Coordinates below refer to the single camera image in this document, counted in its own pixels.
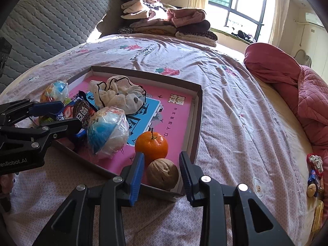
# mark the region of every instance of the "black trim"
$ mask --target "black trim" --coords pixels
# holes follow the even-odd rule
[[[228,24],[228,20],[229,20],[229,15],[230,15],[230,12],[242,17],[242,18],[245,18],[253,23],[255,23],[257,25],[257,29],[256,29],[256,32],[255,32],[255,36],[254,36],[254,39],[257,41],[258,38],[259,38],[259,35],[260,35],[260,32],[261,32],[261,28],[262,26],[264,26],[263,24],[263,19],[264,19],[264,13],[265,13],[265,7],[266,7],[266,2],[267,0],[263,0],[263,5],[262,5],[262,10],[261,10],[261,15],[260,15],[260,21],[257,21],[255,19],[252,19],[251,17],[243,14],[243,13],[240,13],[238,12],[237,10],[235,9],[232,9],[232,1],[233,0],[230,0],[229,2],[229,6],[225,6],[225,5],[221,5],[219,3],[215,3],[215,2],[212,2],[212,1],[209,1],[208,3],[210,5],[214,5],[214,6],[217,6],[217,7],[220,7],[220,8],[223,8],[223,9],[226,9],[228,11],[227,13],[227,18],[226,18],[226,22],[225,22],[225,26],[227,26]]]

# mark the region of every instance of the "mattress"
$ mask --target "mattress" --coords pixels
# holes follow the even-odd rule
[[[0,92],[31,67],[88,40],[107,15],[108,34],[122,22],[120,0],[20,0],[0,30],[13,46]]]
[[[243,55],[165,36],[108,36],[43,62],[18,77],[0,95],[0,102],[38,100],[48,84],[70,78],[90,65],[157,73],[179,71],[176,77],[202,85],[203,118],[196,164],[222,184],[246,183],[276,217],[296,245],[304,245],[313,221],[306,198],[306,154],[311,146],[300,124],[268,85],[260,85],[241,63]],[[28,120],[20,126],[29,126]],[[5,215],[18,245],[31,245],[72,189],[104,180],[50,148],[45,166],[22,172]],[[202,210],[186,198],[168,203],[141,195],[124,208],[127,245],[199,245]],[[231,229],[228,224],[228,240]]]

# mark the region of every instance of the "silver bolt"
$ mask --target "silver bolt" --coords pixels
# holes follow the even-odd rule
[[[241,191],[247,191],[248,186],[244,183],[241,183],[241,184],[238,185],[238,189],[240,189]]]
[[[120,177],[120,176],[117,176],[117,177],[114,177],[113,178],[113,181],[115,182],[115,183],[119,183],[119,182],[122,182],[122,177]]]
[[[85,190],[85,185],[84,185],[84,184],[77,185],[77,186],[76,186],[76,190],[77,190],[77,191]]]
[[[211,177],[209,177],[209,176],[202,176],[200,179],[202,180],[202,182],[210,182],[211,181]]]
[[[39,147],[39,144],[37,142],[33,142],[31,144],[32,148],[38,148]]]

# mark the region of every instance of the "tangerine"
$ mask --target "tangerine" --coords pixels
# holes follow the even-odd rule
[[[134,149],[145,155],[145,164],[149,165],[156,159],[165,158],[169,151],[169,145],[161,134],[153,132],[151,129],[137,138]]]

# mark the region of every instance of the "window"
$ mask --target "window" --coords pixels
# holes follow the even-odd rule
[[[212,27],[233,27],[235,33],[242,30],[258,41],[264,25],[270,26],[263,31],[266,37],[268,30],[271,30],[273,18],[265,17],[268,1],[271,7],[268,11],[272,12],[272,7],[274,7],[272,0],[209,0],[206,12]]]

